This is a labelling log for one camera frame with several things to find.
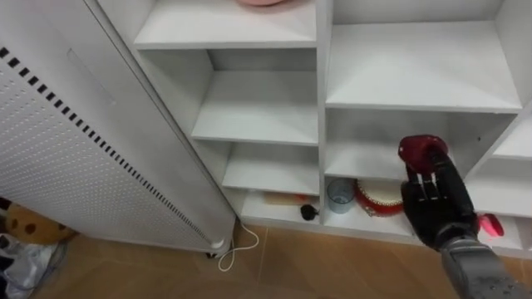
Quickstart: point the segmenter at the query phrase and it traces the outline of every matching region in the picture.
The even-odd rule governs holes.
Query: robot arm
[[[478,218],[445,142],[430,135],[406,137],[399,156],[408,174],[401,188],[405,214],[419,239],[441,253],[459,296],[531,298],[495,253],[478,241]]]

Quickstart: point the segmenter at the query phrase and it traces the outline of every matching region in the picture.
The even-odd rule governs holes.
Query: shelf
[[[345,214],[329,211],[325,225],[414,238],[411,225],[404,214],[401,213],[392,217],[369,217],[363,208],[356,203]]]
[[[319,195],[318,151],[303,146],[237,143],[222,185]]]
[[[311,205],[319,208],[319,199],[313,199]],[[296,205],[269,204],[264,202],[262,192],[248,192],[244,200],[241,218],[265,218],[272,220],[282,220],[297,223],[319,224],[319,218],[312,221],[305,221],[301,216],[300,207]]]
[[[521,242],[515,219],[500,215],[496,215],[496,217],[505,230],[505,235],[503,237],[493,238],[481,228],[478,234],[479,241],[491,247],[523,250],[523,243]]]
[[[406,179],[397,155],[404,136],[432,134],[446,139],[444,113],[385,110],[329,110],[325,174],[355,179]]]
[[[338,25],[327,107],[516,113],[493,22]]]
[[[523,120],[495,151],[496,158],[532,160],[532,115]]]
[[[318,145],[313,71],[217,71],[192,137]]]
[[[465,185],[479,212],[532,218],[532,162],[490,159]]]
[[[159,0],[135,39],[145,49],[316,46],[314,1],[250,7],[235,0]]]

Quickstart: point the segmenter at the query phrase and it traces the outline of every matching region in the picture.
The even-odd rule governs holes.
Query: tiled floor
[[[74,239],[33,298],[456,298],[438,254],[407,245],[252,227],[230,272],[203,253]],[[237,229],[239,246],[253,238]],[[532,262],[505,258],[532,284]]]

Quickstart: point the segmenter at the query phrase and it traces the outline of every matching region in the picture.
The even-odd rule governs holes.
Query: white cable
[[[255,239],[257,240],[255,242],[255,244],[251,245],[251,246],[247,246],[247,247],[242,247],[242,248],[235,248],[234,247],[234,240],[231,239],[231,246],[233,247],[233,249],[229,250],[228,252],[224,253],[224,255],[222,255],[219,260],[218,260],[218,269],[221,271],[221,272],[227,272],[229,270],[231,270],[231,267],[233,266],[234,264],[234,253],[238,250],[248,250],[248,249],[253,249],[253,248],[256,248],[258,245],[259,245],[259,236],[257,236],[256,233],[250,231],[248,228],[246,228],[242,223],[240,223],[240,226],[248,233],[251,233]],[[231,255],[231,263],[229,264],[228,267],[226,268],[222,268],[222,261],[224,260],[225,257],[227,257],[228,254],[230,253],[233,253]]]

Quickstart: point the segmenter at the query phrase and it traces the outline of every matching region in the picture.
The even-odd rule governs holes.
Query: glass cup
[[[328,204],[334,213],[347,213],[355,197],[355,183],[352,179],[335,179],[327,186]]]

